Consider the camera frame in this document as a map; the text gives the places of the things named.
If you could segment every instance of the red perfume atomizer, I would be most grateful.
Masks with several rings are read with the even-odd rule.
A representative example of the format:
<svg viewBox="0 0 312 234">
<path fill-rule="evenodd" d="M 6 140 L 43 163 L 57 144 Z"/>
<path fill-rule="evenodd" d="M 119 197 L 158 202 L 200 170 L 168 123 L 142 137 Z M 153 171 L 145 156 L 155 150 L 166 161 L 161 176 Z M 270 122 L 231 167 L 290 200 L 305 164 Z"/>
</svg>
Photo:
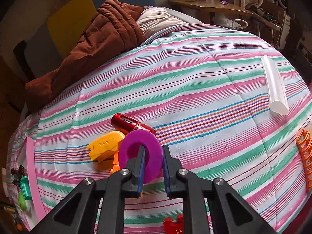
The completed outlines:
<svg viewBox="0 0 312 234">
<path fill-rule="evenodd" d="M 153 128 L 130 117 L 127 117 L 121 113 L 114 114 L 111 119 L 111 124 L 116 130 L 120 131 L 125 135 L 129 134 L 133 130 L 143 129 L 151 132 L 154 136 L 156 136 L 156 131 Z"/>
</svg>

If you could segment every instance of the striped fabric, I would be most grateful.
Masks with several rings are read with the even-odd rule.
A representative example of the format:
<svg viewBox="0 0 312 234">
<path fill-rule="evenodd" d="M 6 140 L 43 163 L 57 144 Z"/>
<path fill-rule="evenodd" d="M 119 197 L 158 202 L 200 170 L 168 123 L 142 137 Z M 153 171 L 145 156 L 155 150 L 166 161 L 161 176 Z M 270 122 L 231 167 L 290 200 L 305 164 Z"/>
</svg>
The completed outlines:
<svg viewBox="0 0 312 234">
<path fill-rule="evenodd" d="M 284 80 L 287 116 L 269 110 L 263 55 Z M 174 26 L 105 63 L 24 121 L 12 137 L 8 167 L 25 135 L 36 139 L 37 180 L 49 212 L 83 178 L 109 176 L 85 147 L 113 131 L 110 119 L 121 112 L 154 127 L 184 168 L 227 180 L 281 233 L 307 198 L 295 138 L 309 124 L 311 99 L 298 73 L 264 40 L 217 26 Z M 164 218 L 182 213 L 182 200 L 166 197 L 162 173 L 143 194 L 126 200 L 124 233 L 165 233 Z"/>
</svg>

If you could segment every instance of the purple disc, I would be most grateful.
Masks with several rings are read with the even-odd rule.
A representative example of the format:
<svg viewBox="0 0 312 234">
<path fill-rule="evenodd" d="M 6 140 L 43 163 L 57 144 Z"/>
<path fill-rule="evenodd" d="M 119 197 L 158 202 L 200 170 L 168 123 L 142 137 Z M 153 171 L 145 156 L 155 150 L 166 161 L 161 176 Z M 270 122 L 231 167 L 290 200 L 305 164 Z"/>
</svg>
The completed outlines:
<svg viewBox="0 0 312 234">
<path fill-rule="evenodd" d="M 143 181 L 146 184 L 157 178 L 163 164 L 163 149 L 151 132 L 137 129 L 127 134 L 119 147 L 118 161 L 120 169 L 126 168 L 127 161 L 138 155 L 140 145 L 146 149 Z"/>
</svg>

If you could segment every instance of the brown quilt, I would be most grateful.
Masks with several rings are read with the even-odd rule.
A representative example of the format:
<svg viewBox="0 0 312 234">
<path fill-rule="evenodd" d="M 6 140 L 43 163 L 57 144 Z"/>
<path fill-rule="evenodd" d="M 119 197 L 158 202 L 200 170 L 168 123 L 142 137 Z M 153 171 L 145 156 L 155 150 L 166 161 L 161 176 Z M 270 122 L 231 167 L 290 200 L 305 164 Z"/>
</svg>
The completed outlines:
<svg viewBox="0 0 312 234">
<path fill-rule="evenodd" d="M 145 41 L 135 23 L 143 7 L 106 0 L 61 66 L 26 84 L 26 103 L 35 112 L 109 59 Z"/>
</svg>

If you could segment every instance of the metal bolt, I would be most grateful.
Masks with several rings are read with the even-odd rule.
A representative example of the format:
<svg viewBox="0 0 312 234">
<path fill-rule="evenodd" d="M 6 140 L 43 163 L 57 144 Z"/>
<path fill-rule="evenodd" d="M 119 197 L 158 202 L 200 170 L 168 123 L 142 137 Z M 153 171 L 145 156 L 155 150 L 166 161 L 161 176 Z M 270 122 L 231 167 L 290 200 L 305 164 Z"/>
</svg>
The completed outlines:
<svg viewBox="0 0 312 234">
<path fill-rule="evenodd" d="M 223 185 L 224 179 L 222 179 L 222 178 L 216 178 L 216 179 L 215 179 L 215 183 L 216 183 L 217 185 Z"/>
<path fill-rule="evenodd" d="M 84 183 L 85 185 L 90 185 L 90 184 L 92 184 L 92 182 L 93 182 L 93 179 L 92 179 L 92 178 L 85 178 L 85 179 L 83 180 L 83 183 Z"/>
<path fill-rule="evenodd" d="M 121 175 L 128 175 L 130 171 L 126 168 L 120 170 Z"/>
<path fill-rule="evenodd" d="M 188 173 L 188 170 L 182 168 L 182 169 L 179 170 L 179 173 L 180 173 L 181 175 L 186 175 L 186 174 Z"/>
</svg>

